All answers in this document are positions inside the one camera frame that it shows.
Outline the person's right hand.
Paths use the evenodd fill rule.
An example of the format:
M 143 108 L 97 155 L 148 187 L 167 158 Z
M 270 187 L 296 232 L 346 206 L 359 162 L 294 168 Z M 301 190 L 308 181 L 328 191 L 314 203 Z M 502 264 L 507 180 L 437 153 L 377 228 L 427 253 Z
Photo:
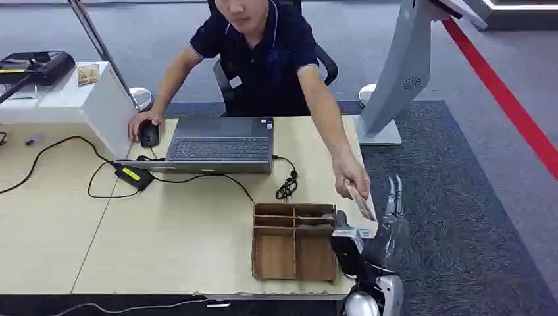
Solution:
M 163 123 L 164 111 L 160 109 L 150 109 L 145 112 L 137 113 L 128 124 L 128 137 L 134 142 L 140 141 L 140 126 L 146 121 L 158 126 Z

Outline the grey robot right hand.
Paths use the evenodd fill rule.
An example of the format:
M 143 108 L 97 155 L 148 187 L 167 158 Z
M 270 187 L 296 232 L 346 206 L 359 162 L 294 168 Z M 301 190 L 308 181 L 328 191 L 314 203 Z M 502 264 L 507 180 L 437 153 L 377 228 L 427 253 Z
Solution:
M 376 214 L 372 198 L 363 199 L 355 187 L 349 192 L 364 220 L 377 224 L 375 232 L 367 228 L 350 226 L 344 211 L 336 212 L 336 227 L 330 245 L 348 278 L 370 281 L 383 275 L 394 275 L 389 262 L 395 257 L 397 238 L 407 234 L 408 222 L 404 217 L 403 181 L 396 174 L 389 176 L 390 191 L 384 212 Z

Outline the person's left hand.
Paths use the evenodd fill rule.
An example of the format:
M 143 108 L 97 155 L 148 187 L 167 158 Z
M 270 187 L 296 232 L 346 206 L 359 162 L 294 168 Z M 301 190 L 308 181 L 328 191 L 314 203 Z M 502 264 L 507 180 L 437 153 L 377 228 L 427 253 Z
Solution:
M 370 195 L 370 178 L 362 163 L 352 153 L 342 153 L 332 158 L 337 193 L 344 198 L 351 198 L 349 187 L 355 187 L 363 199 Z

